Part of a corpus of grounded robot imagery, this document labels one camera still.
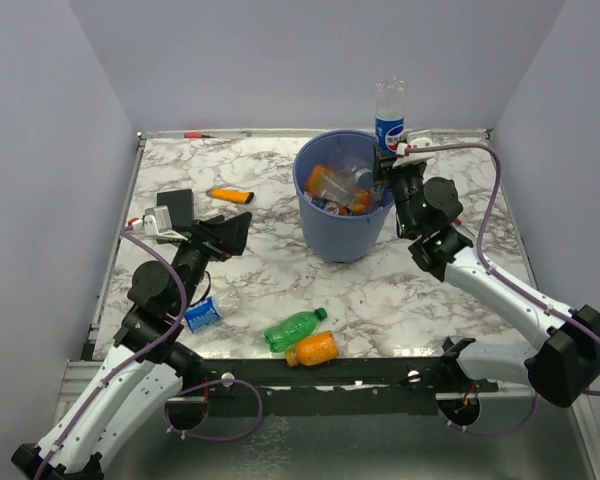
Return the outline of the clear glass jar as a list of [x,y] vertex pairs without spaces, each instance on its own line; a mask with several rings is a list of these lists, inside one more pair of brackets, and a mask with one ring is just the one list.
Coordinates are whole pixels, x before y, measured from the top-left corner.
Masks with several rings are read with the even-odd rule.
[[336,149],[327,157],[327,166],[351,185],[370,189],[374,185],[370,164],[361,156],[350,151]]

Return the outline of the blue plastic bin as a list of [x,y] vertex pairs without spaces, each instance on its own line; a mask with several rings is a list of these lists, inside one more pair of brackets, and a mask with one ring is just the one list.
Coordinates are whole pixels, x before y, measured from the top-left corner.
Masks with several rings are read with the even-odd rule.
[[355,214],[347,209],[349,215],[340,216],[316,207],[312,201],[320,197],[306,191],[306,182],[317,165],[327,166],[328,155],[336,149],[361,156],[373,171],[375,144],[375,137],[368,133],[335,130],[313,138],[296,156],[293,181],[299,199],[303,236],[307,245],[326,260],[352,263],[366,255],[375,244],[393,206],[393,196],[388,188],[374,182],[370,189],[365,189],[371,193],[367,212]]

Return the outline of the orange label crushed bottle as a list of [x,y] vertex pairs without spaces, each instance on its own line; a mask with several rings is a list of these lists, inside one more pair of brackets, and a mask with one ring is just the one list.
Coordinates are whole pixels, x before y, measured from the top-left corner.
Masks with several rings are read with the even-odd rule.
[[311,172],[306,191],[325,200],[337,202],[355,214],[365,214],[371,203],[371,193],[355,185],[348,177],[325,165]]

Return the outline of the crushed pepsi bottle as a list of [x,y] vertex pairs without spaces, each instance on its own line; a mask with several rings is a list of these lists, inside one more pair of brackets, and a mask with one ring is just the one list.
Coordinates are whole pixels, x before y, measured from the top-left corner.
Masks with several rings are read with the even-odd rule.
[[196,333],[234,314],[241,299],[236,291],[224,291],[210,295],[185,313],[186,324],[191,333]]
[[399,77],[380,79],[375,86],[375,134],[384,151],[395,149],[404,130],[406,85]]

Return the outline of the green plastic bottle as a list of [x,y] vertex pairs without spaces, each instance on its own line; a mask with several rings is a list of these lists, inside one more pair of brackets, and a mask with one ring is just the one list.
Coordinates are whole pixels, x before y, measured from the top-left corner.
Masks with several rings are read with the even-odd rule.
[[327,316],[324,308],[295,313],[281,323],[268,328],[264,332],[264,339],[272,353],[281,353],[310,336]]

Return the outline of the orange juice bottle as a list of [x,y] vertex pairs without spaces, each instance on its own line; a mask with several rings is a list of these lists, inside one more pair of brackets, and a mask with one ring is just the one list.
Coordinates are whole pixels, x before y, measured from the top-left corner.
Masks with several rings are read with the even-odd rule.
[[289,367],[312,367],[338,357],[339,350],[332,331],[304,338],[285,351],[285,360]]

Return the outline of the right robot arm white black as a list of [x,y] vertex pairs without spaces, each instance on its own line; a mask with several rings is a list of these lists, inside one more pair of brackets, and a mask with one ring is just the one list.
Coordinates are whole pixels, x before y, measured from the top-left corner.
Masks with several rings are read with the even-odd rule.
[[375,150],[373,175],[391,190],[397,234],[410,240],[412,259],[422,271],[468,293],[527,341],[468,340],[440,365],[441,383],[452,391],[483,379],[526,385],[558,407],[593,395],[590,386],[600,376],[600,313],[540,293],[484,254],[483,230],[471,237],[457,228],[463,206],[454,182],[424,177],[427,161],[439,150],[425,138]]

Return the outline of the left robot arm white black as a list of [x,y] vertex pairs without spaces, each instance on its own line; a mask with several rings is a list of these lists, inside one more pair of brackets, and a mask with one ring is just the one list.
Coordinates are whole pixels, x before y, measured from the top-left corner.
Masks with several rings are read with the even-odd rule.
[[210,261],[243,253],[252,215],[172,225],[165,206],[122,230],[151,255],[134,272],[124,316],[99,370],[70,410],[12,462],[27,479],[101,479],[134,433],[177,393],[200,385],[201,357],[182,345],[182,320]]

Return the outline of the orange utility knife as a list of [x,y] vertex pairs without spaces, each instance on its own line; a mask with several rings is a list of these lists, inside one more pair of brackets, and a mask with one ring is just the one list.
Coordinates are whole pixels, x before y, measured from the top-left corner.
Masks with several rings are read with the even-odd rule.
[[249,204],[255,197],[250,191],[236,191],[231,189],[210,189],[207,191],[210,198],[222,200],[236,204]]

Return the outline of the black flat box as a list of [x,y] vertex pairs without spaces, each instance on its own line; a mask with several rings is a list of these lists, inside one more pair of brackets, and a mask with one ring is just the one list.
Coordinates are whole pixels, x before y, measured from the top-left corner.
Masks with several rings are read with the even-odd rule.
[[194,196],[191,189],[160,192],[157,206],[166,206],[174,228],[188,228],[194,221]]

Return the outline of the black base bar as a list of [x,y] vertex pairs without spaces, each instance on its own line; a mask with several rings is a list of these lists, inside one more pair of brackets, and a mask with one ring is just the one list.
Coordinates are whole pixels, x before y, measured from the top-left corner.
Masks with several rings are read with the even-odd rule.
[[263,413],[276,416],[434,415],[438,395],[459,399],[472,386],[480,393],[497,390],[486,380],[469,379],[447,355],[336,359],[295,368],[281,358],[206,360],[185,385],[226,373],[256,387]]

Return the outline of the red marker on rail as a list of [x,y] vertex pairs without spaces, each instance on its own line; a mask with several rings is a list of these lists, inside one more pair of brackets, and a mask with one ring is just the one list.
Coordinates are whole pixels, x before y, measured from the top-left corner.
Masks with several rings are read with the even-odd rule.
[[185,132],[183,134],[183,138],[185,138],[185,139],[213,139],[215,137],[213,135],[191,131],[191,132]]

